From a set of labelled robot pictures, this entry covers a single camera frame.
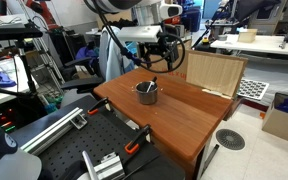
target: cardboard box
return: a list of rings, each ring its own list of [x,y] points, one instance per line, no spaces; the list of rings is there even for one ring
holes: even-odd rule
[[[222,54],[206,53],[190,50],[191,42],[185,44],[185,58],[182,65],[173,72],[164,75],[173,80],[188,82],[190,84],[216,91],[233,97],[239,87],[243,76],[246,58],[227,56]],[[151,60],[157,60],[160,56],[151,56]],[[166,61],[152,64],[154,70],[167,70]]]
[[[288,140],[288,113],[276,109],[288,95],[276,93],[275,98],[266,112],[263,131]]]
[[[92,77],[90,75],[90,73],[88,73],[88,71],[85,68],[85,66],[75,66],[75,68],[76,68],[76,72],[77,72],[77,75],[78,75],[79,79],[91,78]]]

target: table leg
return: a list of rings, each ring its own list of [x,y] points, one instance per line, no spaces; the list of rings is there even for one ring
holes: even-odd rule
[[[221,49],[220,48],[216,48],[216,54],[221,54]]]
[[[221,27],[218,27],[218,26],[216,26],[214,28],[214,38],[215,39],[218,39],[218,35],[220,35],[220,29],[221,29]]]
[[[212,135],[208,138],[206,141],[206,144],[200,154],[196,158],[196,163],[195,163],[195,170],[194,170],[194,176],[193,179],[199,180],[202,177],[205,161],[207,158],[207,152],[211,143]]]

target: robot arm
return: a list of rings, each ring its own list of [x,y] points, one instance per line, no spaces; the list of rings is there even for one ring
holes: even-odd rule
[[[29,7],[30,9],[32,9],[36,13],[40,14],[44,18],[48,29],[55,29],[55,28],[59,27],[56,24],[55,19],[53,18],[52,13],[48,9],[45,1],[41,1],[41,2],[37,3],[33,0],[23,0],[23,2],[27,7]]]
[[[121,50],[121,54],[131,59],[136,65],[155,73],[167,73],[174,71],[182,64],[185,56],[184,43],[180,37],[167,33],[162,22],[164,19],[180,15],[183,11],[181,6],[165,4],[164,0],[84,0],[84,2],[89,9],[99,15],[110,36]],[[108,25],[104,14],[117,13],[132,7],[134,7],[137,15],[139,26],[122,28],[118,36],[116,36]],[[138,52],[142,54],[138,53],[138,56],[135,57],[122,46],[120,41],[138,42]],[[178,41],[182,45],[183,53],[178,65],[173,67],[173,63],[178,59]],[[160,55],[162,58],[150,61],[150,54]],[[162,60],[167,61],[168,70],[154,71],[150,69],[151,64]]]
[[[104,13],[118,13],[121,11],[128,10],[132,7],[138,9],[137,15],[140,11],[150,11],[150,8],[157,7],[159,14],[151,12],[153,16],[159,16],[159,20],[168,19],[177,15],[182,14],[182,6],[175,4],[166,4],[164,0],[84,0],[89,5],[90,9],[98,13],[94,2],[97,3],[100,10]]]

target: wooden board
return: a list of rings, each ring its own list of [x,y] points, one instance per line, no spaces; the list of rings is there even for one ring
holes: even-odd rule
[[[134,91],[137,83],[157,76],[158,101],[142,105]],[[143,127],[186,161],[193,161],[230,109],[231,100],[210,95],[185,82],[136,69],[94,89],[100,97]]]
[[[247,59],[189,51],[186,82],[233,97]]]

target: wooden table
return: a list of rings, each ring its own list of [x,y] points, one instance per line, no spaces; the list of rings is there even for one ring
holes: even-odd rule
[[[158,101],[142,105],[135,86],[157,76]],[[207,94],[196,86],[144,69],[133,70],[94,89],[139,126],[150,124],[152,135],[180,159],[192,162],[229,111],[232,100]]]

